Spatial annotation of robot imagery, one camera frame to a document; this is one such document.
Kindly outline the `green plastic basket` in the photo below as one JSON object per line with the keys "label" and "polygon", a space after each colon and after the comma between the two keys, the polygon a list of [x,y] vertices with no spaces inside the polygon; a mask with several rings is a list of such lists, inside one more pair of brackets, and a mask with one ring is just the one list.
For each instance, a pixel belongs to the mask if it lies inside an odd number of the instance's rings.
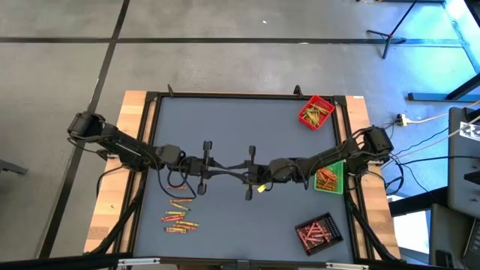
{"label": "green plastic basket", "polygon": [[316,187],[316,182],[318,181],[317,180],[317,173],[315,174],[315,178],[314,178],[314,184],[313,184],[313,187],[316,191],[323,191],[323,192],[327,192],[327,193],[332,193],[332,194],[342,194],[344,192],[344,184],[343,184],[343,180],[344,180],[344,163],[342,161],[339,161],[337,163],[333,163],[332,165],[329,165],[327,167],[323,167],[323,168],[328,168],[329,170],[331,170],[333,173],[335,173],[337,175],[337,190],[334,191],[334,192],[331,192],[331,191],[327,191],[327,190],[316,190],[315,187]]}

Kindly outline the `white fiducial tag paper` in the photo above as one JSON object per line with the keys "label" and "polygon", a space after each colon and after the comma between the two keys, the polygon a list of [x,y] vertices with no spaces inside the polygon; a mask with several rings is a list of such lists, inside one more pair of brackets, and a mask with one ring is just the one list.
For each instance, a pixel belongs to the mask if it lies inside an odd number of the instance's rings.
{"label": "white fiducial tag paper", "polygon": [[461,121],[459,135],[480,142],[480,125],[468,124]]}

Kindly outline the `aluminium extrusion bar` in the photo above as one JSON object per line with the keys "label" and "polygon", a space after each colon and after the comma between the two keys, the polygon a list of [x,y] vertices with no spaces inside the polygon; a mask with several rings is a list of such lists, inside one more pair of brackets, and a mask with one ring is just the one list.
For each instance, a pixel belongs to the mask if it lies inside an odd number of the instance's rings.
{"label": "aluminium extrusion bar", "polygon": [[150,266],[150,265],[157,265],[160,263],[161,263],[160,257],[123,258],[118,260],[117,266],[118,267]]}
{"label": "aluminium extrusion bar", "polygon": [[370,270],[370,267],[368,265],[357,265],[337,262],[327,262],[325,264],[325,267],[327,269],[334,270]]}

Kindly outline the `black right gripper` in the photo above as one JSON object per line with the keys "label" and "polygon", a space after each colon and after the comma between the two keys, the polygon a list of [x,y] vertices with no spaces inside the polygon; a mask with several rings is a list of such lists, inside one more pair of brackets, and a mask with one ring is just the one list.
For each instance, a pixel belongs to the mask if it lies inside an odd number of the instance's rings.
{"label": "black right gripper", "polygon": [[247,185],[245,199],[252,200],[253,186],[260,186],[265,183],[265,181],[262,179],[262,176],[267,172],[267,166],[255,164],[254,158],[256,155],[256,147],[254,145],[249,146],[248,152],[248,160],[244,160],[242,163],[237,165],[228,166],[226,167],[226,170],[247,169],[245,174],[237,172],[229,172],[229,174],[239,179],[243,184]]}

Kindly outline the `dark floor stand foot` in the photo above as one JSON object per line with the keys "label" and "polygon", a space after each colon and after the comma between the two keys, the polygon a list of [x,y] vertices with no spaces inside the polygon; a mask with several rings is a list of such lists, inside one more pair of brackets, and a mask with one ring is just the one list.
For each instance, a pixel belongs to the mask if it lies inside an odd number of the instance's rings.
{"label": "dark floor stand foot", "polygon": [[18,166],[14,163],[0,159],[0,172],[12,172],[19,175],[25,175],[28,170],[24,167]]}

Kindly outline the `wooden side board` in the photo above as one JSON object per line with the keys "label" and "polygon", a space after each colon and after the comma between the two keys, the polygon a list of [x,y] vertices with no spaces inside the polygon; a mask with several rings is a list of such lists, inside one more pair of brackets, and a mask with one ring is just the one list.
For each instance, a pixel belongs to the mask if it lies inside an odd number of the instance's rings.
{"label": "wooden side board", "polygon": [[[343,127],[340,129],[341,140],[345,140],[352,132],[371,125],[363,96],[345,97],[346,112],[342,112]],[[395,228],[389,211],[389,202],[384,189],[380,167],[375,163],[368,164],[370,173],[361,179],[364,206],[367,220],[379,240],[388,251],[400,259],[401,254],[395,238]]]}
{"label": "wooden side board", "polygon": [[[151,141],[157,95],[150,91],[126,91],[116,126],[144,143]],[[144,172],[120,168],[119,159],[106,162],[84,251],[93,251],[107,237],[143,185]]]}

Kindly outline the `black plastic basket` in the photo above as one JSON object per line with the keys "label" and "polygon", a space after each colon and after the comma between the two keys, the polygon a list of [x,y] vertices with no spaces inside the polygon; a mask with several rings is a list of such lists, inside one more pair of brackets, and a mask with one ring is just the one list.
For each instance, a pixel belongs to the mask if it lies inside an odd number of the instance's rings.
{"label": "black plastic basket", "polygon": [[323,227],[323,230],[324,230],[325,234],[326,233],[331,234],[331,239],[329,241],[326,241],[323,238],[322,239],[323,243],[320,246],[316,246],[316,247],[313,247],[313,248],[310,248],[310,246],[308,245],[309,246],[308,250],[305,250],[303,248],[304,252],[308,256],[317,254],[320,251],[323,251],[326,248],[330,248],[330,247],[332,247],[332,246],[334,246],[334,245],[336,245],[336,244],[338,244],[338,243],[340,243],[344,240],[343,236],[341,235],[340,230],[337,227],[337,224],[335,223],[333,217],[328,212],[325,213],[325,214],[322,214],[318,217],[314,217],[310,220],[307,220],[303,223],[300,223],[300,224],[296,225],[295,226],[295,233],[298,236],[298,238],[299,238],[299,235],[297,234],[297,230],[301,230],[305,234],[305,227],[309,227],[311,224],[314,224],[316,222],[319,223],[319,225],[321,227]]}

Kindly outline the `black rig beam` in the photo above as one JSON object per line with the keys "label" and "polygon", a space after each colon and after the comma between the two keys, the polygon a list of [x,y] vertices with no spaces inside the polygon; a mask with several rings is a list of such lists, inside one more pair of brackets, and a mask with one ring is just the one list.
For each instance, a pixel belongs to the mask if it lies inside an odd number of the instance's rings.
{"label": "black rig beam", "polygon": [[90,254],[0,262],[0,270],[98,270],[117,266],[125,253]]}

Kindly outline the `grey cabinet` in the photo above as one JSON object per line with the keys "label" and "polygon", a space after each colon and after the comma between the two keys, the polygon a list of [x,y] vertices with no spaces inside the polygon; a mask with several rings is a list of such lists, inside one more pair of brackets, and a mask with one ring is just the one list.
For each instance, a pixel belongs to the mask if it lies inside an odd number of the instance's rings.
{"label": "grey cabinet", "polygon": [[429,264],[448,269],[480,270],[480,219],[433,204]]}

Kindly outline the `black tripod stand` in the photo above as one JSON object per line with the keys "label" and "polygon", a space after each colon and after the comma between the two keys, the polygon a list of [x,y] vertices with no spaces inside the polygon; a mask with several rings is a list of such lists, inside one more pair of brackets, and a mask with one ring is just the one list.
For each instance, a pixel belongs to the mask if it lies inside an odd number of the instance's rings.
{"label": "black tripod stand", "polygon": [[400,20],[395,25],[395,27],[389,33],[374,31],[374,30],[371,30],[371,29],[368,29],[366,31],[368,34],[378,35],[378,36],[380,36],[381,38],[384,39],[385,46],[384,46],[384,49],[383,49],[383,52],[382,52],[382,59],[387,58],[387,55],[388,55],[388,52],[389,52],[389,47],[391,46],[392,41],[394,40],[395,32],[400,28],[401,24],[407,18],[407,16],[412,11],[412,9],[415,7],[417,2],[418,2],[418,0],[412,0],[412,4],[409,6],[409,8],[406,10],[406,12],[403,14],[403,16],[400,18]]}

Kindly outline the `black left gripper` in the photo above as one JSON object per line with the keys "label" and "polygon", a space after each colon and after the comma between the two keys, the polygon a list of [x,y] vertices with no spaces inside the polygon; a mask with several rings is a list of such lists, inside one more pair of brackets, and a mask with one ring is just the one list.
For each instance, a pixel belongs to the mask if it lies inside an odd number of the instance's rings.
{"label": "black left gripper", "polygon": [[214,168],[218,168],[221,170],[209,170],[209,161],[210,161],[210,151],[212,150],[212,141],[204,141],[203,142],[203,158],[200,167],[200,174],[199,174],[199,184],[197,185],[197,194],[204,195],[206,193],[207,184],[205,180],[208,178],[212,178],[214,176],[232,176],[237,179],[240,178],[240,175],[236,172],[230,171],[223,171],[223,170],[231,170],[231,166],[224,166],[221,163],[217,162],[214,158],[211,159],[211,166]]}

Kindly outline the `red plastic basket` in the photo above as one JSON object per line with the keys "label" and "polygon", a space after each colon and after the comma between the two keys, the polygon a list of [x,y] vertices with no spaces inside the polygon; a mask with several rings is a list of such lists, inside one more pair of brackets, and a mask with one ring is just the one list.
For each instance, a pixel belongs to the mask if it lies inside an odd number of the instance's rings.
{"label": "red plastic basket", "polygon": [[[328,115],[322,115],[322,114],[320,115],[320,123],[317,126],[313,126],[310,122],[306,121],[303,118],[304,114],[302,114],[304,110],[310,109],[312,104],[316,104],[317,106],[325,108],[326,110],[329,111]],[[302,123],[304,126],[306,126],[307,128],[311,129],[312,131],[315,131],[325,124],[326,120],[334,112],[334,110],[335,110],[335,106],[332,105],[330,102],[328,102],[325,98],[314,95],[298,112],[298,121]]]}

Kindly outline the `black floor stand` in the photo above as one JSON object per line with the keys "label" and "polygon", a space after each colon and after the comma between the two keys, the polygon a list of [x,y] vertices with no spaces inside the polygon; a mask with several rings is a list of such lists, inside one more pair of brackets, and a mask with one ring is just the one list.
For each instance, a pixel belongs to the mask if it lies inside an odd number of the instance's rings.
{"label": "black floor stand", "polygon": [[480,101],[480,0],[445,0],[443,7],[475,75],[449,93],[411,92],[407,94],[407,100],[458,103]]}

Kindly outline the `grey desk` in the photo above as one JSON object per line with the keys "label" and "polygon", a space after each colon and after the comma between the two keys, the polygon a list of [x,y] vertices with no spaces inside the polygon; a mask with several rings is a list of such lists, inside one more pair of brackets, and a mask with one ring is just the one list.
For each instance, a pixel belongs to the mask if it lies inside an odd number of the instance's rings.
{"label": "grey desk", "polygon": [[[470,123],[474,109],[452,107],[448,111],[448,132],[460,131],[460,122]],[[480,125],[480,120],[473,122]],[[475,218],[480,218],[479,181],[465,179],[469,173],[480,172],[480,142],[467,139],[459,132],[448,138],[448,206]]]}

